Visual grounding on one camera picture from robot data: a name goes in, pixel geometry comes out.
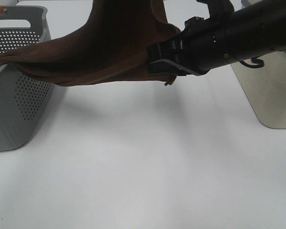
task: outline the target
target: brown towel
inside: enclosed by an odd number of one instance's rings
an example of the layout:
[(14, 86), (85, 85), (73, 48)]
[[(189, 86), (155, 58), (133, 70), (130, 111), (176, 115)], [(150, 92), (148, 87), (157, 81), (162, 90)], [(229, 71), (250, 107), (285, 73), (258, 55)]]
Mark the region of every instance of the brown towel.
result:
[(8, 51), (0, 55), (0, 65), (12, 62), (28, 77), (60, 86), (149, 80), (172, 84), (174, 75), (147, 73), (146, 47), (178, 32), (167, 23), (163, 0), (94, 0), (83, 27)]

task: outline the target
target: gray plastic basket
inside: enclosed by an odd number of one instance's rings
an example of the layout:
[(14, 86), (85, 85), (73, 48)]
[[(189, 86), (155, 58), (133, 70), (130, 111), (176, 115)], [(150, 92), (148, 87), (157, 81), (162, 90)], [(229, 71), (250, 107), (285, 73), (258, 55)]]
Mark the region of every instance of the gray plastic basket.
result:
[[(3, 8), (0, 20), (27, 20), (30, 28), (0, 28), (0, 53), (51, 39), (47, 9), (35, 6)], [(54, 85), (24, 76), (13, 64), (0, 67), (0, 151), (12, 150), (28, 141)]]

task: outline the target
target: white surface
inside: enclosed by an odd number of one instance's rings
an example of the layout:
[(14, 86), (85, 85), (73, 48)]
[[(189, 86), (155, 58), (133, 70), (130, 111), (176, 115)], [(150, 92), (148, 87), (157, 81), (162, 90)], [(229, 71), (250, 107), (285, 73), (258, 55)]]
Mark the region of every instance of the white surface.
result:
[[(91, 5), (34, 4), (53, 38)], [(206, 15), (165, 4), (180, 27)], [(258, 122), (229, 66), (168, 87), (56, 88), (32, 140), (0, 153), (0, 229), (257, 228), (286, 229), (286, 130)]]

